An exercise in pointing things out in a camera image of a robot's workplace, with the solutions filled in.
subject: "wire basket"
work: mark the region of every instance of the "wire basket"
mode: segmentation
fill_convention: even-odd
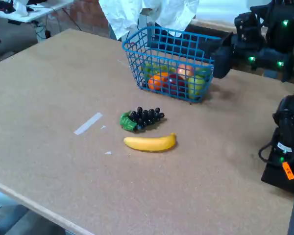
[[[139,88],[199,102],[210,86],[214,68],[211,56],[200,48],[219,39],[148,26],[127,38],[122,47]]]

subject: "apple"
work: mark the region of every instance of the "apple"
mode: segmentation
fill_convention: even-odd
[[[177,74],[171,74],[169,76],[169,87],[163,88],[163,92],[177,95],[179,97],[185,97],[186,82],[182,77]]]
[[[206,81],[201,76],[195,75],[188,79],[188,98],[199,98],[201,90],[204,88]]]
[[[181,78],[187,80],[194,75],[194,67],[191,65],[180,64],[177,68],[177,73]]]

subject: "sticker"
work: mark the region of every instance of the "sticker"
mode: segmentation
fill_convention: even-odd
[[[282,167],[286,173],[286,176],[288,177],[289,180],[293,180],[294,179],[294,175],[293,172],[290,168],[290,165],[287,162],[282,163]]]
[[[74,134],[80,135],[87,131],[91,125],[93,125],[96,121],[98,121],[102,117],[101,113],[96,113],[93,115],[87,122],[85,122],[83,125],[81,125],[76,131],[74,131]]]
[[[280,142],[278,143],[278,148],[279,148],[279,149],[282,149],[283,151],[286,151],[286,152],[292,153],[292,149],[291,149],[291,148],[289,148],[289,147],[287,147],[287,146],[281,144]]]

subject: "brick wall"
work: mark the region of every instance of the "brick wall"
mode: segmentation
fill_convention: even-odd
[[[108,21],[98,0],[77,0],[66,8],[66,11],[80,27],[90,26],[108,30]],[[62,10],[58,11],[58,16],[60,22],[70,23],[71,21]]]

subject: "black equipment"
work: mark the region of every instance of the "black equipment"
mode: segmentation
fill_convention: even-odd
[[[267,163],[261,180],[276,187],[294,193],[294,179],[288,178],[282,164],[287,163],[290,174],[294,176],[294,95],[285,97],[275,114],[274,122],[277,128],[271,141],[259,150],[259,157]],[[262,156],[262,152],[271,147],[268,159]]]
[[[253,6],[235,18],[237,34],[228,34],[214,52],[214,77],[223,78],[236,63],[283,72],[282,82],[294,77],[294,1],[272,0]],[[266,37],[261,28],[268,28]]]

